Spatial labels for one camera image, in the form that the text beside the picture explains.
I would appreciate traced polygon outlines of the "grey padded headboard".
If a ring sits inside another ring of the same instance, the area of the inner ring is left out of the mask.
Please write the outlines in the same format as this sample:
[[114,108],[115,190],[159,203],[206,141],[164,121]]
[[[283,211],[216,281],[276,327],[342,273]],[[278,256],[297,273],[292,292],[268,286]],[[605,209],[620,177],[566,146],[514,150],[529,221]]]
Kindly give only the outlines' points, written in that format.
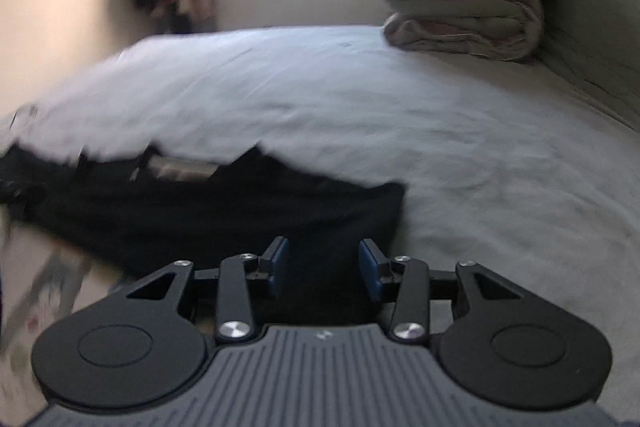
[[540,58],[639,129],[639,0],[550,0]]

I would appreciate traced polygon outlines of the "beige and black garment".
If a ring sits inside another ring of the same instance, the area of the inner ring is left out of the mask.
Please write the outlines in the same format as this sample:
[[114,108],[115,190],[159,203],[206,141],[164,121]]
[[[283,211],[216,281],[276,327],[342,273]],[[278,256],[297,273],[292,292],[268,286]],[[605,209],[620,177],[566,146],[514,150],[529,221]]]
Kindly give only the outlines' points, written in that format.
[[358,265],[363,239],[387,251],[404,207],[398,182],[362,186],[283,164],[251,148],[194,181],[167,179],[155,147],[141,155],[76,165],[12,147],[1,181],[22,195],[10,216],[46,230],[132,277],[179,259],[217,268],[239,254],[288,241],[281,295],[272,321],[362,323],[375,316]]

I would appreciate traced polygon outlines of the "grey bed sheet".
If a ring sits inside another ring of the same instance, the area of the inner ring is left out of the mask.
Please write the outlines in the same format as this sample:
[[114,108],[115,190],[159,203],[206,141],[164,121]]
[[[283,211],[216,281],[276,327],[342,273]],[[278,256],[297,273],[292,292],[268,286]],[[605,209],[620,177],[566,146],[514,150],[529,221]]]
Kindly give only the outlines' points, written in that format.
[[53,158],[150,142],[408,186],[401,243],[476,260],[639,341],[639,137],[539,64],[402,52],[374,27],[151,37],[2,118]]

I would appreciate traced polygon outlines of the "floral white cloth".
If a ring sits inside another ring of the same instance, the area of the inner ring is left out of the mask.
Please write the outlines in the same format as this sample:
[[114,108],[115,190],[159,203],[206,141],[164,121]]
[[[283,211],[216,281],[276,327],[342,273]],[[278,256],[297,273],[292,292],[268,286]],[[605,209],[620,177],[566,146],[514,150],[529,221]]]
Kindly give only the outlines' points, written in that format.
[[19,426],[46,405],[32,373],[38,336],[95,303],[122,272],[1,213],[1,422]]

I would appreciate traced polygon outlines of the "folded grey pink duvet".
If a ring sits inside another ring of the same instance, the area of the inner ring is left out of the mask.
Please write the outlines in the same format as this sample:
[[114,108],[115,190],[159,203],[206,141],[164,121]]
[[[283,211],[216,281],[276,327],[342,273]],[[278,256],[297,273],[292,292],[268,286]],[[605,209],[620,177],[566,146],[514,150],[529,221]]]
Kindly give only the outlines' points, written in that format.
[[469,54],[513,62],[532,54],[544,32],[539,0],[385,0],[383,34],[407,51]]

